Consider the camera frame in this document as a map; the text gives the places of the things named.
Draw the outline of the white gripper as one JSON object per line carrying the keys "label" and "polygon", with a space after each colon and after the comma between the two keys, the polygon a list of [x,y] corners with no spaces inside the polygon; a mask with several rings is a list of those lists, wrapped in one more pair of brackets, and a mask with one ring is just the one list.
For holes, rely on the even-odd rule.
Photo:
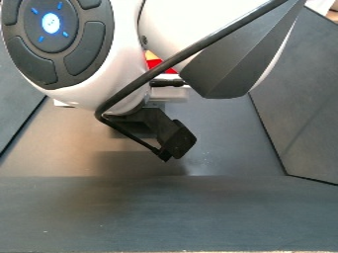
{"label": "white gripper", "polygon": [[148,83],[144,107],[161,107],[167,103],[185,103],[189,86],[177,74],[160,74]]}

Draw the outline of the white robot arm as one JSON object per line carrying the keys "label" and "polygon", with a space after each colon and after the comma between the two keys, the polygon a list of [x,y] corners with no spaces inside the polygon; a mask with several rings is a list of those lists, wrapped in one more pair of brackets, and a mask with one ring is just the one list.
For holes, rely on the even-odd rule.
{"label": "white robot arm", "polygon": [[1,35],[21,75],[95,110],[148,71],[144,53],[207,99],[267,77],[306,0],[1,0]]}

